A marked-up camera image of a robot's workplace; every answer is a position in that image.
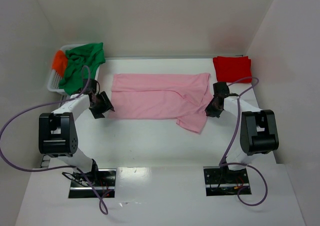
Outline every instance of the pink cloth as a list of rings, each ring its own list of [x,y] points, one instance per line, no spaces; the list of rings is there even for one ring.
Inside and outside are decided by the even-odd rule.
[[[209,73],[115,74],[109,118],[174,119],[187,130],[200,133],[207,116],[205,108],[213,98]]]

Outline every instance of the white table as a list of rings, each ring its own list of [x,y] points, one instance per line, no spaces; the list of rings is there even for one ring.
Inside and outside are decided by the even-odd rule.
[[[203,72],[211,74],[211,84],[216,81],[211,59],[109,60],[98,80],[110,97],[114,73]],[[247,87],[237,84],[232,91]],[[253,91],[243,99],[257,106]],[[203,166],[218,165],[235,124],[222,112],[197,135],[175,120],[94,120],[87,110],[76,121],[79,148],[100,168],[117,168],[115,198],[105,199],[109,215],[100,213],[96,198],[68,199],[70,181],[61,171],[71,170],[55,170],[31,174],[16,226],[304,225],[286,167],[276,164],[273,153],[253,162],[269,185],[263,204],[244,206],[234,195],[206,197]],[[50,166],[57,165],[63,163],[51,160]],[[248,177],[252,195],[242,197],[257,202],[262,180],[252,170]]]
[[[111,98],[113,75],[116,73],[210,73],[210,90],[216,81],[212,59],[150,59],[108,60],[100,68],[98,81]],[[230,87],[240,93],[249,84]],[[247,102],[258,106],[253,90],[243,95]],[[79,148],[94,158],[101,168],[218,165],[236,125],[228,112],[208,118],[201,135],[176,125],[176,120],[111,120],[93,119],[89,110],[76,121]],[[239,136],[235,144],[240,144]],[[260,159],[275,163],[273,153]]]

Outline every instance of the white backdrop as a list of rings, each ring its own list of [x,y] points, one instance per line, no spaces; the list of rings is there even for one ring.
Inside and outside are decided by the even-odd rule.
[[[108,56],[244,54],[272,0],[38,0],[65,44]]]
[[[33,105],[57,100],[47,90],[49,68],[60,42],[36,0],[0,0],[0,126]],[[19,117],[1,138],[10,161],[26,168],[40,164],[38,109]],[[12,226],[30,174],[0,159],[0,225]]]
[[[319,225],[320,0],[274,0],[248,51],[261,108],[274,110],[280,146],[307,225]]]

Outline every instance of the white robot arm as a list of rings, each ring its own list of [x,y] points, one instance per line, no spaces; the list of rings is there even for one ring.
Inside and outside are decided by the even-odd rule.
[[[209,117],[220,117],[223,110],[238,116],[238,95],[230,93],[226,82],[213,85],[213,100],[205,109]],[[271,110],[262,110],[242,99],[240,101],[241,122],[240,142],[235,142],[235,150],[226,157],[226,162],[249,164],[256,157],[277,150],[279,139],[275,114]],[[230,170],[241,170],[244,166],[229,165]]]
[[[51,113],[39,117],[39,151],[50,157],[59,158],[68,165],[75,166],[84,173],[94,173],[96,162],[78,148],[75,121],[86,109],[94,118],[103,118],[103,113],[114,108],[105,92],[97,93],[96,80],[90,79],[84,94],[73,94],[68,101]]]

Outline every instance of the cable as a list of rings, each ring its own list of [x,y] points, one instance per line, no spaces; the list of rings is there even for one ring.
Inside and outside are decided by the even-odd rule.
[[[237,192],[237,196],[238,196],[238,199],[240,200],[240,202],[242,202],[244,205],[247,205],[247,206],[257,206],[257,205],[260,205],[261,203],[263,203],[268,195],[268,186],[267,186],[267,182],[264,178],[264,176],[260,173],[260,171],[258,169],[256,169],[255,167],[251,166],[251,165],[248,165],[248,164],[245,164],[245,163],[240,163],[240,162],[230,162],[230,163],[225,163],[226,161],[226,158],[227,158],[227,154],[229,153],[230,149],[231,149],[231,146],[232,144],[234,143],[235,141],[235,138],[236,138],[236,135],[237,135],[237,132],[238,132],[238,129],[239,129],[239,125],[240,125],[240,116],[241,116],[241,107],[240,107],[240,97],[246,93],[247,91],[249,91],[250,89],[254,88],[258,83],[259,83],[259,79],[257,77],[244,77],[244,78],[241,78],[235,82],[232,82],[231,84],[229,84],[228,86],[231,86],[233,85],[234,83],[237,83],[237,82],[240,82],[242,80],[245,80],[245,79],[255,79],[256,80],[256,83],[252,84],[249,88],[247,88],[246,90],[244,90],[243,92],[241,92],[239,94],[239,97],[237,98],[237,107],[238,107],[238,114],[237,114],[237,120],[236,120],[236,126],[235,126],[235,131],[234,131],[234,134],[231,138],[231,141],[226,149],[226,151],[224,152],[220,162],[219,162],[219,166],[220,167],[225,167],[225,166],[228,166],[228,165],[241,165],[241,166],[246,166],[246,167],[250,167],[252,168],[253,170],[255,170],[259,176],[262,178],[263,180],[263,183],[266,187],[266,191],[265,191],[265,194],[264,194],[264,197],[257,203],[253,203],[253,204],[250,204],[250,203],[247,203],[247,202],[244,202],[241,198],[240,198],[240,192],[247,188],[248,186],[242,186],[238,192]]]
[[[100,93],[100,83],[97,81],[97,84],[99,85],[99,90],[98,90],[97,94],[99,94]]]
[[[238,196],[238,199],[240,200],[240,202],[242,202],[244,205],[247,205],[247,206],[258,206],[258,205],[260,205],[261,203],[263,203],[263,202],[265,201],[267,195],[268,195],[268,185],[267,185],[267,182],[266,182],[266,180],[265,180],[265,177],[261,174],[261,172],[260,172],[258,169],[256,169],[255,167],[251,166],[251,165],[248,165],[248,164],[245,164],[245,163],[240,163],[240,162],[223,163],[223,164],[220,165],[220,167],[225,167],[225,166],[229,166],[229,165],[241,165],[241,166],[245,166],[245,167],[252,168],[252,169],[255,170],[255,171],[259,174],[259,176],[262,178],[263,183],[264,183],[265,188],[266,188],[266,191],[265,191],[265,193],[264,193],[263,198],[262,198],[259,202],[257,202],[257,203],[250,204],[250,203],[244,202],[244,201],[240,198],[240,192],[241,192],[243,189],[247,188],[248,186],[243,186],[243,187],[241,187],[241,188],[238,190],[238,192],[237,192],[237,196]]]
[[[240,82],[240,81],[243,81],[245,79],[249,79],[249,78],[252,78],[252,79],[255,79],[256,80],[256,83],[254,83],[253,85],[251,85],[249,88],[247,88],[246,90],[244,90],[243,92],[241,92],[237,98],[237,107],[238,107],[238,115],[236,117],[236,125],[235,125],[235,131],[234,131],[234,134],[232,136],[232,139],[228,145],[228,147],[226,148],[220,162],[219,162],[219,166],[220,164],[224,163],[226,161],[226,158],[227,158],[227,154],[229,153],[230,149],[231,149],[231,146],[232,144],[234,143],[235,141],[235,138],[237,136],[237,133],[238,133],[238,129],[239,129],[239,125],[240,125],[240,117],[241,117],[241,107],[240,107],[240,97],[246,93],[247,91],[249,91],[251,88],[254,88],[258,83],[259,83],[259,79],[257,77],[244,77],[244,78],[241,78],[235,82],[232,82],[231,84],[229,84],[228,86],[231,86],[233,85],[234,83],[237,83],[237,82]]]
[[[67,179],[69,179],[70,181],[75,182],[75,183],[79,184],[82,187],[88,187],[88,184],[84,185],[84,184],[82,184],[82,182],[78,181],[74,174],[71,174],[71,173],[68,173],[68,172],[62,172],[61,174],[64,177],[66,177]]]
[[[91,78],[91,72],[90,72],[90,69],[88,66],[83,66],[82,68],[82,71],[81,71],[81,75],[82,75],[82,78],[84,76],[84,68],[87,69],[88,71],[88,78]],[[86,81],[86,84],[85,84],[85,87],[84,89],[74,98],[70,98],[70,99],[67,99],[67,100],[62,100],[62,101],[56,101],[56,102],[48,102],[48,103],[43,103],[43,104],[40,104],[40,105],[37,105],[37,106],[33,106],[33,107],[30,107],[30,108],[27,108],[21,112],[19,112],[18,114],[16,114],[15,116],[13,116],[12,118],[10,118],[5,124],[4,126],[2,127],[2,129],[0,130],[0,140],[1,140],[1,137],[3,135],[3,132],[5,131],[5,129],[8,127],[8,125],[13,121],[15,120],[17,117],[21,116],[22,114],[28,112],[28,111],[31,111],[33,109],[36,109],[36,108],[40,108],[40,107],[45,107],[45,106],[49,106],[49,105],[54,105],[54,104],[60,104],[60,103],[65,103],[65,102],[69,102],[69,101],[72,101],[72,100],[75,100],[77,98],[79,98],[87,89],[89,85],[89,80]],[[19,170],[19,171],[23,171],[23,172],[46,172],[46,171],[51,171],[51,170],[55,170],[55,169],[60,169],[60,168],[73,168],[73,169],[77,169],[81,174],[82,176],[85,178],[85,180],[87,181],[87,183],[89,184],[89,186],[92,188],[94,194],[96,195],[96,197],[99,199],[99,208],[100,208],[100,211],[105,214],[105,215],[108,215],[108,208],[105,204],[105,202],[103,201],[103,198],[101,198],[98,194],[98,192],[95,190],[94,186],[92,185],[92,183],[90,182],[90,180],[88,179],[88,177],[84,174],[84,172],[82,172],[79,168],[75,167],[75,166],[58,166],[58,167],[51,167],[51,168],[44,168],[44,169],[26,169],[26,168],[22,168],[22,167],[19,167],[15,164],[13,164],[12,162],[10,162],[6,156],[4,155],[4,153],[2,152],[1,150],[1,147],[0,147],[0,157],[5,161],[6,164],[8,164],[9,166],[13,167],[14,169],[16,170]]]
[[[245,184],[245,181],[242,179],[242,177],[238,177],[239,179],[240,179],[240,181],[241,181],[241,187],[243,187],[243,185]]]
[[[215,192],[215,191],[217,191],[217,190],[220,188],[221,180],[222,180],[223,175],[224,175],[223,169],[222,169],[222,168],[220,168],[220,169],[221,169],[221,176],[220,176],[220,179],[219,179],[219,182],[218,182],[218,186],[217,186],[215,189],[212,189],[212,188],[211,188],[211,182],[209,181],[211,192]]]
[[[239,182],[238,182],[238,179],[237,179],[237,178],[235,179],[235,181],[236,181],[235,189],[237,189],[237,188],[239,188]]]
[[[102,194],[104,194],[104,193],[105,193],[105,191],[104,191],[104,188],[103,188],[103,184],[102,184],[101,179],[100,179],[100,183],[101,183],[101,188],[102,188]]]

